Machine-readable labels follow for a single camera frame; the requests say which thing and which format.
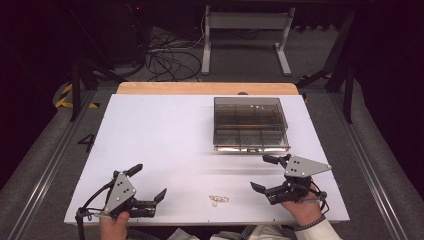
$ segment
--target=wire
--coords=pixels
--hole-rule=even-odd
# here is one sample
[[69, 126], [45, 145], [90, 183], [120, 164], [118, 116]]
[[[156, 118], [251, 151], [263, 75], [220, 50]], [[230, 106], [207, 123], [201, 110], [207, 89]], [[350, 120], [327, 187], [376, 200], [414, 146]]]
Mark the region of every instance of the wire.
[[87, 209], [88, 205], [98, 196], [100, 193], [102, 193], [104, 190], [110, 188], [113, 186], [114, 182], [110, 181], [108, 184], [104, 185], [102, 188], [100, 188], [93, 196], [90, 197], [90, 199], [87, 200], [87, 202], [84, 204], [82, 209]]
[[[136, 74], [137, 72], [139, 72], [143, 68], [143, 66], [144, 66], [144, 64], [140, 63], [140, 64], [137, 65], [137, 67], [135, 67], [134, 69], [132, 69], [132, 70], [126, 72], [126, 73], [120, 73], [120, 74], [115, 73], [115, 74], [118, 75], [121, 78], [127, 78], [127, 77], [130, 77], [130, 76]], [[106, 77], [105, 75], [102, 75], [102, 74], [94, 74], [94, 75], [102, 81], [110, 80], [109, 77]]]
[[[203, 35], [198, 41], [193, 42], [185, 40], [182, 37], [176, 36], [171, 33], [162, 33], [152, 37], [148, 44], [149, 50], [147, 51], [148, 59], [146, 60], [146, 68], [150, 73], [154, 74], [154, 76], [152, 76], [147, 81], [178, 82], [193, 77], [195, 77], [196, 80], [199, 81], [199, 79], [197, 78], [197, 74], [200, 72], [202, 66], [200, 59], [189, 52], [175, 50], [186, 50], [193, 48], [196, 45], [200, 44], [200, 41], [202, 39]], [[179, 58], [187, 56], [197, 62], [198, 67], [196, 69], [193, 70], [188, 66], [182, 64], [182, 62], [178, 60]]]
[[[318, 191], [316, 191], [316, 193], [321, 193], [321, 189], [319, 189], [318, 185], [316, 185], [313, 181], [311, 181], [311, 183], [317, 188]], [[323, 200], [322, 204], [321, 204], [321, 211], [327, 207], [327, 210], [325, 212], [323, 212], [322, 214], [326, 214], [328, 211], [330, 211], [330, 206], [328, 206], [327, 200]]]

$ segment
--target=sleeve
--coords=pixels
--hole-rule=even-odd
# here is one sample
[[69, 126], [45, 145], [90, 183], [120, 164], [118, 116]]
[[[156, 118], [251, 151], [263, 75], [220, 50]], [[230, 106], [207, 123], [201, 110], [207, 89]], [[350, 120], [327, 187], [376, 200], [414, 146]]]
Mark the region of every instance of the sleeve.
[[341, 240], [327, 219], [311, 228], [297, 231], [296, 237], [298, 240]]

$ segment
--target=white board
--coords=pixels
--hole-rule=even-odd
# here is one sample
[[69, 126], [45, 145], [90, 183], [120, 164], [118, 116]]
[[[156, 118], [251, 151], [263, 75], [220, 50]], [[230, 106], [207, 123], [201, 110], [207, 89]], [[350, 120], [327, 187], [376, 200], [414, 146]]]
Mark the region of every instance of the white board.
[[[154, 218], [134, 218], [134, 225], [282, 224], [293, 218], [281, 205], [270, 205], [250, 182], [266, 188], [281, 185], [283, 168], [262, 161], [258, 154], [223, 154], [213, 146], [213, 98], [207, 95], [112, 96], [95, 144], [81, 174], [65, 223], [76, 224], [75, 212], [104, 184], [114, 170], [142, 163], [130, 178], [135, 198], [153, 200], [167, 188]], [[288, 123], [287, 153], [328, 163], [301, 96], [279, 97]], [[349, 216], [331, 171], [314, 181], [328, 194], [330, 221]], [[209, 195], [228, 203], [212, 206]], [[90, 207], [102, 208], [106, 192]], [[86, 224], [96, 224], [98, 220]]]

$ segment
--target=metal stand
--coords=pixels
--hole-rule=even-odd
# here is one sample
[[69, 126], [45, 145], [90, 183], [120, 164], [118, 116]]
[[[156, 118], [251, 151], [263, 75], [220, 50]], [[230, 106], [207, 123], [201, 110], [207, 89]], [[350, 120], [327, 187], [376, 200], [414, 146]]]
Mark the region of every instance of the metal stand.
[[106, 77], [117, 83], [127, 82], [127, 80], [112, 73], [111, 71], [88, 60], [80, 60], [76, 62], [72, 68], [72, 117], [73, 122], [81, 111], [81, 87], [80, 79], [88, 90], [96, 90], [99, 83], [93, 71], [98, 71]]
[[231, 13], [231, 12], [211, 12], [206, 6], [205, 11], [205, 47], [203, 50], [202, 74], [209, 74], [211, 58], [210, 29], [284, 29], [283, 36], [279, 43], [275, 43], [278, 59], [285, 76], [290, 76], [291, 71], [284, 54], [287, 36], [294, 17], [294, 8], [290, 8], [288, 13]]
[[312, 82], [324, 77], [325, 75], [333, 72], [330, 80], [328, 81], [325, 88], [327, 92], [336, 92], [339, 90], [343, 82], [346, 80], [346, 89], [343, 103], [343, 113], [346, 117], [346, 120], [351, 123], [350, 110], [352, 105], [352, 92], [353, 92], [353, 69], [352, 62], [349, 54], [344, 54], [341, 57], [341, 53], [344, 50], [345, 40], [347, 34], [352, 25], [353, 19], [355, 17], [355, 10], [351, 10], [346, 17], [346, 20], [343, 22], [343, 25], [339, 31], [337, 39], [331, 48], [330, 54], [324, 64], [323, 70], [313, 74], [310, 77], [304, 78], [302, 81], [296, 83], [297, 88], [303, 88], [309, 85]]

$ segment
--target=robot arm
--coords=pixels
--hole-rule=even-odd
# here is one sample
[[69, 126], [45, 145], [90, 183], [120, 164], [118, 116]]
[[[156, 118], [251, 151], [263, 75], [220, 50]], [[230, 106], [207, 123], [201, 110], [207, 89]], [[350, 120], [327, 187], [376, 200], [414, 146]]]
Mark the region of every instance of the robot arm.
[[[312, 178], [311, 175], [328, 171], [330, 165], [318, 163], [306, 158], [292, 156], [287, 154], [284, 157], [273, 157], [265, 155], [262, 157], [265, 162], [278, 164], [285, 168], [284, 176], [286, 181], [277, 187], [266, 189], [264, 186], [251, 182], [253, 190], [264, 194], [271, 205], [277, 203], [293, 201], [293, 202], [321, 202], [327, 197], [326, 192], [310, 189]], [[304, 199], [309, 192], [314, 193], [314, 199]]]
[[[134, 198], [136, 189], [131, 184], [129, 177], [141, 171], [143, 164], [137, 164], [127, 171], [114, 171], [112, 180], [99, 189], [83, 207], [78, 208], [75, 219], [78, 224], [78, 231], [81, 240], [85, 240], [84, 236], [84, 217], [91, 220], [92, 215], [101, 218], [114, 218], [116, 219], [123, 211], [130, 213], [130, 217], [154, 217], [156, 213], [156, 205], [159, 204], [166, 194], [166, 188], [160, 192], [153, 201], [138, 201]], [[103, 209], [97, 209], [98, 213], [91, 213], [92, 208], [88, 205], [103, 191], [109, 189], [106, 196], [106, 206]]]

